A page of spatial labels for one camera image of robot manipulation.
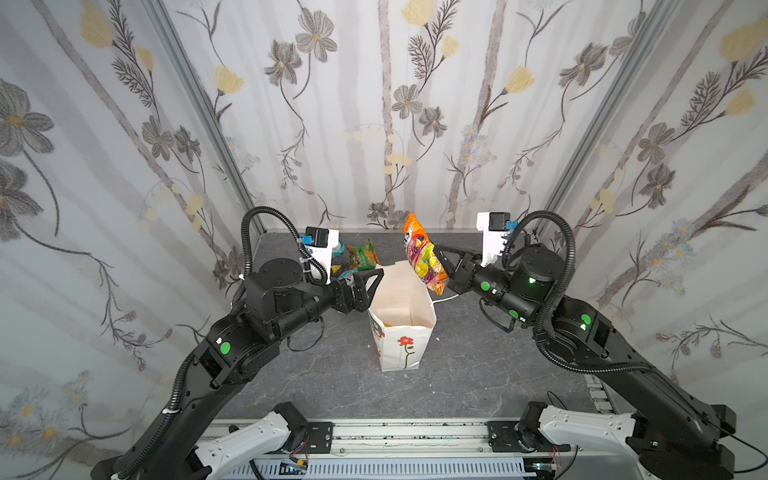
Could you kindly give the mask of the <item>red green snack packet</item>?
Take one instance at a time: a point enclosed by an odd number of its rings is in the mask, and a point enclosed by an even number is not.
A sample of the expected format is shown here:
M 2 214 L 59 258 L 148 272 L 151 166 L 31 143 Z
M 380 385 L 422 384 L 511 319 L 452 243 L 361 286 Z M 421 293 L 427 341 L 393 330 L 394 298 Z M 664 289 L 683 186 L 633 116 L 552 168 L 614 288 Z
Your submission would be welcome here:
M 342 272 L 358 269 L 358 272 L 374 270 L 380 265 L 380 260 L 371 240 L 367 240 L 362 246 L 346 246 L 349 254 L 347 266 Z

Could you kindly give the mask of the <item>teal snack packet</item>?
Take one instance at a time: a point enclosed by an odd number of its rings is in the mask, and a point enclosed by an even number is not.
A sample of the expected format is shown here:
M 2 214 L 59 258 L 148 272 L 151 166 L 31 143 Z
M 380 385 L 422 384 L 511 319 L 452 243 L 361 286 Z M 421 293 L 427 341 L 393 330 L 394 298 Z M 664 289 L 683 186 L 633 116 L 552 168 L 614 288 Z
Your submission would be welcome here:
M 337 274 L 341 268 L 345 265 L 345 258 L 347 255 L 346 245 L 342 240 L 332 250 L 331 256 L 331 272 Z

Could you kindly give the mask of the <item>orange snack packet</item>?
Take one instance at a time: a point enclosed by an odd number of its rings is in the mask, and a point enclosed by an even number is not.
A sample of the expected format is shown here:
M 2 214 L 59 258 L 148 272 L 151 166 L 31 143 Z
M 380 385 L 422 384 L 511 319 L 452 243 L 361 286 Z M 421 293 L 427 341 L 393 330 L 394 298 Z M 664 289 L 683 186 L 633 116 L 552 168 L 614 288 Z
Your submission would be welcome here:
M 403 234 L 408 263 L 429 290 L 442 295 L 448 283 L 448 276 L 434 253 L 435 245 L 413 213 L 407 216 Z

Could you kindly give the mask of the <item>white paper bag red flower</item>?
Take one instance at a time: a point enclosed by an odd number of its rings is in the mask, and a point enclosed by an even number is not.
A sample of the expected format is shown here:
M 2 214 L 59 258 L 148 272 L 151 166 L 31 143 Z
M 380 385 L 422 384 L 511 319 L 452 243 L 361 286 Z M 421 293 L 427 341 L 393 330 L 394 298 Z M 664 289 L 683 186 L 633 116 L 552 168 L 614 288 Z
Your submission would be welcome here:
M 381 371 L 418 369 L 437 322 L 430 291 L 406 260 L 383 273 L 368 309 Z

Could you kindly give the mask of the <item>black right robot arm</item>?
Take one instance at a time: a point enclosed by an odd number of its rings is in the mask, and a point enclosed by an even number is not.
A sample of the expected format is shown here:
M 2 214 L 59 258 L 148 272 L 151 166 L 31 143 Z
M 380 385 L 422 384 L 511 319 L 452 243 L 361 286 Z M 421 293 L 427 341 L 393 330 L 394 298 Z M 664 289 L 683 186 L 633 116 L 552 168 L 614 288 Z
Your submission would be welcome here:
M 634 413 L 610 418 L 557 412 L 532 402 L 523 420 L 532 437 L 551 444 L 615 451 L 659 479 L 732 479 L 735 456 L 722 444 L 736 414 L 706 404 L 677 386 L 637 352 L 597 309 L 563 289 L 571 262 L 539 244 L 513 254 L 509 266 L 483 265 L 468 251 L 434 249 L 456 293 L 473 292 L 533 330 L 539 352 L 573 373 L 593 375 Z

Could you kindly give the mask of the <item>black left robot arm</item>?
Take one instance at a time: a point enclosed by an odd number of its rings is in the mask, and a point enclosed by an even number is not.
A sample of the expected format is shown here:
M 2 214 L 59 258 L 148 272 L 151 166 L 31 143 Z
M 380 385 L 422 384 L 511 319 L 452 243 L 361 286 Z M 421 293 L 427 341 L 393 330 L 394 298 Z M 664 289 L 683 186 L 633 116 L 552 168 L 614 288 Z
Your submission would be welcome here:
M 244 279 L 245 294 L 214 323 L 175 376 L 168 402 L 123 455 L 98 462 L 93 479 L 218 479 L 261 453 L 294 450 L 306 418 L 289 402 L 254 426 L 214 442 L 201 437 L 222 408 L 280 353 L 280 345 L 329 309 L 366 311 L 382 269 L 315 285 L 297 260 L 278 258 Z

